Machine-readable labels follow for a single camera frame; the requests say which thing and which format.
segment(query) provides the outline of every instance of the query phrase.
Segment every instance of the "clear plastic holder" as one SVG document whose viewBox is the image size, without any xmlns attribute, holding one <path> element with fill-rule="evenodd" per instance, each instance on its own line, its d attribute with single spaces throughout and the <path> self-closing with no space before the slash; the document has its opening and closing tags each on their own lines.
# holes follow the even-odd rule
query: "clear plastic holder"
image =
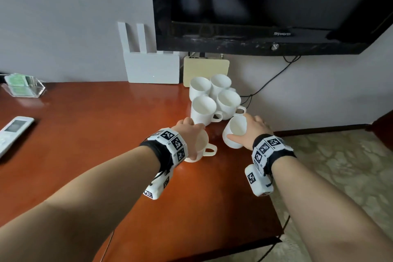
<svg viewBox="0 0 393 262">
<path fill-rule="evenodd" d="M 13 97 L 39 98 L 44 93 L 45 86 L 37 78 L 32 77 L 32 79 L 34 79 L 35 85 L 9 86 L 7 84 L 2 84 L 1 86 Z"/>
</svg>

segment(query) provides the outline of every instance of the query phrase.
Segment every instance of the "hand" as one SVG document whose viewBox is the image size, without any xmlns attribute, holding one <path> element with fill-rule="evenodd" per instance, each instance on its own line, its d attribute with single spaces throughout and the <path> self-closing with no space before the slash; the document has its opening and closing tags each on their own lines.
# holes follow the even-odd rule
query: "hand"
<svg viewBox="0 0 393 262">
<path fill-rule="evenodd" d="M 194 121 L 190 117 L 179 120 L 177 124 L 172 127 L 172 130 L 177 131 L 187 143 L 188 157 L 191 160 L 197 159 L 195 144 L 197 143 L 199 133 L 204 129 L 205 125 L 203 123 L 194 125 Z"/>
<path fill-rule="evenodd" d="M 252 150 L 252 145 L 254 140 L 262 134 L 273 135 L 273 131 L 268 126 L 268 124 L 263 121 L 263 119 L 259 116 L 251 116 L 248 113 L 244 113 L 244 116 L 247 119 L 247 130 L 243 136 L 228 134 L 226 137 L 233 142 L 242 144 L 245 148 Z"/>
</svg>

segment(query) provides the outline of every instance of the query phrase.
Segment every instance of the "marble floor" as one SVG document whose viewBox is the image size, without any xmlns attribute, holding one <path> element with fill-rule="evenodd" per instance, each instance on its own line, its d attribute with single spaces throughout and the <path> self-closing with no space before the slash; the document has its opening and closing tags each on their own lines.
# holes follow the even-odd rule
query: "marble floor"
<svg viewBox="0 0 393 262">
<path fill-rule="evenodd" d="M 356 201 L 393 239 L 393 152 L 364 130 L 301 135 L 285 138 L 297 157 Z M 288 210 L 276 189 L 271 195 L 283 225 Z M 264 262 L 311 261 L 291 220 Z M 214 262 L 256 262 L 270 248 L 261 247 Z"/>
</svg>

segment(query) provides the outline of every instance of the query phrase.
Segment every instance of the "forearm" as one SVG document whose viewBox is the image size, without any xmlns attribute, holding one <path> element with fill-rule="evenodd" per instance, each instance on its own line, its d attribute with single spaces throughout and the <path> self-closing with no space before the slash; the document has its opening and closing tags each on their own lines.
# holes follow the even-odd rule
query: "forearm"
<svg viewBox="0 0 393 262">
<path fill-rule="evenodd" d="M 368 246 L 392 247 L 388 237 L 351 198 L 296 158 L 278 159 L 272 165 L 272 173 L 296 228 L 315 261 L 333 258 L 339 261 L 337 259 L 348 253 L 351 247 L 356 251 L 357 246 L 362 246 L 363 250 Z M 367 253 L 370 252 L 366 250 L 359 258 L 365 258 Z"/>
<path fill-rule="evenodd" d="M 93 258 L 159 169 L 154 152 L 142 146 L 86 171 L 4 225 L 0 257 L 10 261 Z"/>
</svg>

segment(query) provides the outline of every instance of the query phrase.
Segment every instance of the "white wall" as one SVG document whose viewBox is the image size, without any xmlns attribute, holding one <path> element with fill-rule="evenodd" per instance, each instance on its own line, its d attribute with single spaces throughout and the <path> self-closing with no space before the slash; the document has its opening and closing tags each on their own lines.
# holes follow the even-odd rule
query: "white wall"
<svg viewBox="0 0 393 262">
<path fill-rule="evenodd" d="M 117 21 L 145 23 L 155 49 L 152 0 L 0 0 L 0 6 L 2 72 L 125 81 Z M 391 27 L 359 56 L 303 57 L 254 96 L 249 111 L 274 130 L 372 122 L 393 109 L 392 45 Z M 226 58 L 241 94 L 255 92 L 286 64 L 276 57 Z"/>
</svg>

